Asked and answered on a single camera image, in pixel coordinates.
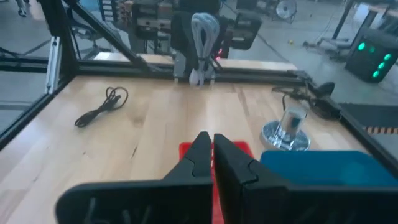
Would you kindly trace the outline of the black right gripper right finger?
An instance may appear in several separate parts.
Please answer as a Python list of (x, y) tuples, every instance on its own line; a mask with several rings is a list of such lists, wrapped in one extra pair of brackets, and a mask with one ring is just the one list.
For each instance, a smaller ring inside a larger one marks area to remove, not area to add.
[(226, 223), (397, 222), (397, 179), (359, 151), (266, 151), (252, 158), (214, 136)]

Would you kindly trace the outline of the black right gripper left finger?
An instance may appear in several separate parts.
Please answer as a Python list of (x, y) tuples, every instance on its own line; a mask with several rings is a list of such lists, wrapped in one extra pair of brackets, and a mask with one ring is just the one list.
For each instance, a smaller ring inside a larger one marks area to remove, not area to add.
[(58, 223), (211, 223), (211, 139), (198, 134), (160, 180), (76, 185), (57, 200)]

